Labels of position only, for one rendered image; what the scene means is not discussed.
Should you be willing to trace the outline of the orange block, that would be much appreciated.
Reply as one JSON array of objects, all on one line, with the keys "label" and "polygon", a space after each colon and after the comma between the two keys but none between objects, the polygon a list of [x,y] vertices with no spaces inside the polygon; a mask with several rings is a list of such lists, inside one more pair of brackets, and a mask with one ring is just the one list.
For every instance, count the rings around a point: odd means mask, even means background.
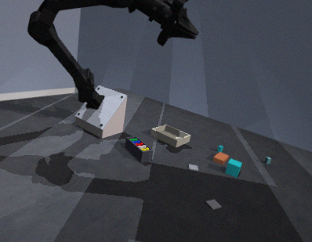
[{"label": "orange block", "polygon": [[220,152],[219,152],[219,153],[214,157],[213,161],[216,162],[216,163],[218,163],[218,164],[223,165],[223,164],[228,160],[228,157],[229,157],[229,156],[227,156],[226,154],[223,154],[223,153],[220,153]]}]

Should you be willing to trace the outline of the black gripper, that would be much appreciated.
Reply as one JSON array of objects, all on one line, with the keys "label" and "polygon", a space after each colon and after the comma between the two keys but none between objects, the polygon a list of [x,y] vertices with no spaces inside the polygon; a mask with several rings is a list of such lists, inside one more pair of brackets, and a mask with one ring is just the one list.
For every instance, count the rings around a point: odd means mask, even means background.
[{"label": "black gripper", "polygon": [[147,11],[150,22],[155,20],[161,24],[162,31],[157,39],[158,44],[163,46],[169,38],[196,39],[199,32],[190,21],[187,8],[183,8],[188,0],[174,0],[172,6],[163,1],[154,0]]}]

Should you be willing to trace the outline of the grey flat tile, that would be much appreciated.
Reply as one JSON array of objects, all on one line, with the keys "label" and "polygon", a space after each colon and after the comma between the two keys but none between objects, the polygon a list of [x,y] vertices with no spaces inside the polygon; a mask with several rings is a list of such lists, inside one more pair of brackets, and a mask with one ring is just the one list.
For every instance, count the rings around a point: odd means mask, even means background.
[{"label": "grey flat tile", "polygon": [[207,200],[205,202],[211,209],[215,209],[215,208],[221,208],[222,206],[220,206],[215,200]]},{"label": "grey flat tile", "polygon": [[189,164],[189,169],[198,172],[198,166]]}]

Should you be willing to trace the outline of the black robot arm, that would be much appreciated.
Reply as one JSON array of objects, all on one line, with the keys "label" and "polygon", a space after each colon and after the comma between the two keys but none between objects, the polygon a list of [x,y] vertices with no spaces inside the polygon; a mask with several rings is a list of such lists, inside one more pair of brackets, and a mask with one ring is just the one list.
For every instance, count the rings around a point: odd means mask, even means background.
[{"label": "black robot arm", "polygon": [[44,0],[38,11],[34,11],[29,20],[28,33],[40,45],[46,46],[58,59],[60,64],[74,79],[78,89],[78,100],[87,102],[85,107],[98,109],[105,96],[94,90],[94,77],[89,67],[84,69],[65,47],[57,35],[53,25],[56,14],[64,9],[105,5],[111,8],[124,9],[129,13],[138,9],[147,15],[147,11],[154,0]]}]

